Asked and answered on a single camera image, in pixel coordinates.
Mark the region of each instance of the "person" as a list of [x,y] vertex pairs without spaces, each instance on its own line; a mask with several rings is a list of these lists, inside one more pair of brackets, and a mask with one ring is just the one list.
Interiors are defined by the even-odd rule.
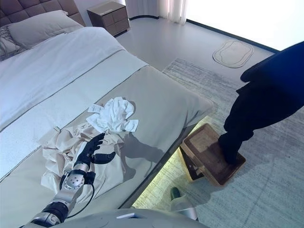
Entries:
[[255,129],[275,124],[304,105],[304,42],[293,45],[246,70],[239,94],[225,120],[218,143],[227,163],[237,162],[243,141]]

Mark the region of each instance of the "white bedsheet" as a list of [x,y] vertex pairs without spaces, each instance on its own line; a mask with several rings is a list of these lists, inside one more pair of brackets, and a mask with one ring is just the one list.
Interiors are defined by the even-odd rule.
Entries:
[[0,130],[120,50],[104,28],[86,27],[1,62]]
[[127,51],[118,51],[8,125],[0,133],[0,177],[38,148],[37,141],[50,129],[63,128],[145,65]]

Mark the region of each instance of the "gray upholstered headboard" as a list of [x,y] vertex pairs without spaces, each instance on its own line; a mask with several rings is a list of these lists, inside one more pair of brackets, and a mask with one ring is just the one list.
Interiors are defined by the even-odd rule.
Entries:
[[60,9],[68,12],[71,19],[85,26],[74,0],[0,0],[0,27]]

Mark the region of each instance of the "nightstand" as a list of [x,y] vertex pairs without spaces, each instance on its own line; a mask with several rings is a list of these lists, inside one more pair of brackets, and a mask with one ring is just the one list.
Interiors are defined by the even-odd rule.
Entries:
[[129,26],[126,7],[117,2],[107,2],[87,9],[92,25],[105,28],[115,36],[125,32]]

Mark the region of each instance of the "rug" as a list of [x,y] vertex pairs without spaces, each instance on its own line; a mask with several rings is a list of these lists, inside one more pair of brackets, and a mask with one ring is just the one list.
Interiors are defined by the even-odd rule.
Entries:
[[[232,82],[182,59],[164,71],[170,78],[215,103],[199,125],[209,123],[219,133],[243,83]],[[190,183],[177,152],[134,203],[142,209],[170,208],[176,186],[196,206],[201,223],[210,228],[304,227],[304,109],[264,129],[244,142],[239,152],[244,167],[225,187],[206,178]]]
[[228,40],[213,53],[213,59],[226,67],[239,68],[249,60],[253,51],[250,44],[238,40]]

